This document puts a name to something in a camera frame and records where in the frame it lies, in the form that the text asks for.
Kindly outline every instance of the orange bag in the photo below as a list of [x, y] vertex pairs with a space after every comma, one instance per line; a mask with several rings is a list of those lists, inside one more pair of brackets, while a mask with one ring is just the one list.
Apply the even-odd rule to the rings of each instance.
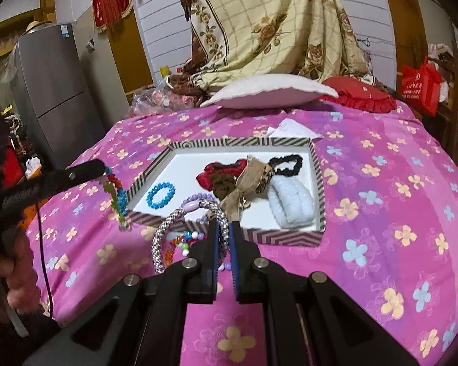
[[401, 95], [404, 101], [426, 116], [435, 116], [440, 100], [442, 77], [433, 65], [424, 59], [419, 70], [402, 67]]

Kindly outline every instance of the gray refrigerator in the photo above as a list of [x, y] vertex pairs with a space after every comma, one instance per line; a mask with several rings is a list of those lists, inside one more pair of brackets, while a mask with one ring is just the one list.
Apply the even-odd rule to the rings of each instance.
[[19, 37], [13, 98], [28, 136], [64, 169], [105, 136], [79, 62], [71, 24], [43, 24]]

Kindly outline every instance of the white paneled wall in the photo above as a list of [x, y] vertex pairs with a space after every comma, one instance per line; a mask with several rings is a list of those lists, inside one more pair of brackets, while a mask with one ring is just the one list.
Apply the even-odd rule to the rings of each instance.
[[[368, 48], [375, 76], [395, 87], [396, 58], [392, 20], [387, 0], [341, 0], [357, 38], [369, 38]], [[180, 0], [134, 0], [140, 32], [160, 80], [159, 69], [172, 72], [191, 55], [190, 24], [185, 21]]]

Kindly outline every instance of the pillow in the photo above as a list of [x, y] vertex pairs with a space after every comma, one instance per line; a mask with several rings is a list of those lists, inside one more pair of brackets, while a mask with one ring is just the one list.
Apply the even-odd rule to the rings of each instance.
[[324, 100], [335, 102], [341, 106], [369, 111], [370, 113], [389, 113], [397, 108], [395, 100], [386, 92], [379, 91], [372, 85], [364, 84], [352, 77], [331, 77], [323, 84], [334, 88], [339, 97], [323, 97]]
[[226, 85], [200, 107], [212, 104], [231, 109], [292, 107], [322, 95], [337, 97], [334, 89], [300, 75], [261, 74]]

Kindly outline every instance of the bedsheet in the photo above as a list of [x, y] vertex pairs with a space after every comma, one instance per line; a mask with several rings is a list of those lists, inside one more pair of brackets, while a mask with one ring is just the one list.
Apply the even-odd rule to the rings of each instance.
[[[262, 255], [295, 274], [325, 272], [422, 365], [435, 364], [458, 331], [458, 168], [403, 103], [389, 114], [316, 101], [302, 109], [211, 106], [132, 118], [76, 162], [102, 159], [127, 188], [170, 141], [264, 136], [287, 117], [323, 135], [316, 150], [327, 229], [319, 247], [260, 246]], [[125, 274], [154, 274], [154, 230], [119, 231], [99, 184], [55, 196], [41, 214], [60, 323]], [[27, 235], [40, 271], [36, 221]], [[46, 300], [42, 273], [39, 285]], [[228, 271], [219, 273], [217, 291], [214, 305], [188, 307], [181, 364], [266, 364], [260, 306], [235, 302]]]

